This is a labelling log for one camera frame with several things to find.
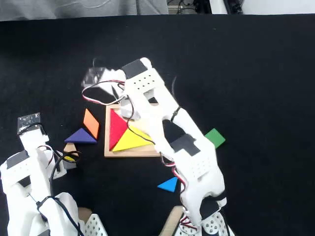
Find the wooden tangram tray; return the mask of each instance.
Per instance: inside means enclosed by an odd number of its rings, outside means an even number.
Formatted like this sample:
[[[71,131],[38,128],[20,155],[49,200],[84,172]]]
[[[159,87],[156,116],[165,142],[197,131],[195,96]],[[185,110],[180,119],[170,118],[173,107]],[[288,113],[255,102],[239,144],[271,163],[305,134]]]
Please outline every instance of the wooden tangram tray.
[[[154,149],[154,145],[145,145],[141,147],[134,147],[123,151],[110,151],[109,150],[109,137],[110,137],[110,109],[113,109],[117,114],[120,115],[119,104],[113,104],[106,106],[105,111],[105,157],[151,157],[151,156],[160,156]],[[141,121],[130,121],[130,125],[134,125],[139,128]]]

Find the green square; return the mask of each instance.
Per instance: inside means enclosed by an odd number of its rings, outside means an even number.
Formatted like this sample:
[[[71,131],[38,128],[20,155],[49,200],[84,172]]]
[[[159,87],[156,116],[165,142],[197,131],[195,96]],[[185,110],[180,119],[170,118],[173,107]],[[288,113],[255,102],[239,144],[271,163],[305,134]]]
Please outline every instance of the green square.
[[[218,148],[225,142],[225,138],[214,128],[205,137],[215,145],[215,148]]]

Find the red triangle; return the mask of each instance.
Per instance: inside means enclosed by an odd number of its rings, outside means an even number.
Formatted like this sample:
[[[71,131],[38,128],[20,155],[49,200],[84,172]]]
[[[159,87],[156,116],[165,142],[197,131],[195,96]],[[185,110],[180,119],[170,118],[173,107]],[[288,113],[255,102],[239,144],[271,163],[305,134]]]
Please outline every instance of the red triangle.
[[[109,149],[111,150],[124,132],[128,129],[126,121],[124,121],[113,109],[110,109],[110,133],[109,133]]]

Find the yellow triangle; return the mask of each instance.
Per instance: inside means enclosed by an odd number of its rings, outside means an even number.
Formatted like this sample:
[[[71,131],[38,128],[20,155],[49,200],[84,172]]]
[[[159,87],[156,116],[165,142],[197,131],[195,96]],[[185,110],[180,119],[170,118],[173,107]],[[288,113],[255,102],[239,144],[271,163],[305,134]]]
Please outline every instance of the yellow triangle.
[[[69,157],[69,156],[65,156],[64,159],[66,159],[68,161],[75,161],[72,157]]]
[[[148,140],[152,140],[150,136],[146,135],[139,129],[132,126],[130,126],[130,129],[132,129],[133,132],[135,132],[136,134],[139,134]],[[144,140],[143,138],[139,137],[133,132],[127,129],[122,135],[122,137],[119,139],[118,143],[114,146],[112,151],[121,151],[121,150],[129,149],[129,148],[135,148],[135,147],[152,144],[151,142]]]

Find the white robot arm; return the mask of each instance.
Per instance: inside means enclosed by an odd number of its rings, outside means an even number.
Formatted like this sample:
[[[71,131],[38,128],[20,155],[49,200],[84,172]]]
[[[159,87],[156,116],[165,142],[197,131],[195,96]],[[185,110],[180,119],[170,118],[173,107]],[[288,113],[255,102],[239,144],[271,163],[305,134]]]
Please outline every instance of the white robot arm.
[[[120,81],[123,88],[114,87]],[[224,179],[218,167],[214,145],[203,136],[187,111],[181,108],[164,85],[163,79],[147,58],[141,58],[120,70],[105,70],[98,85],[119,97],[122,115],[141,119],[162,159],[167,158],[175,176],[182,182],[181,201],[184,217],[175,235],[233,236],[221,208],[226,205]],[[157,106],[149,103],[154,97]],[[173,143],[165,136],[162,121],[170,120],[186,133]]]
[[[53,179],[65,175],[66,169],[61,159],[55,161],[54,150],[45,144],[49,139],[42,129],[40,114],[20,117],[18,124],[18,135],[25,150],[0,166],[9,210],[8,235],[83,236],[85,223],[79,219],[72,196],[68,193],[52,196],[49,178],[52,173]]]

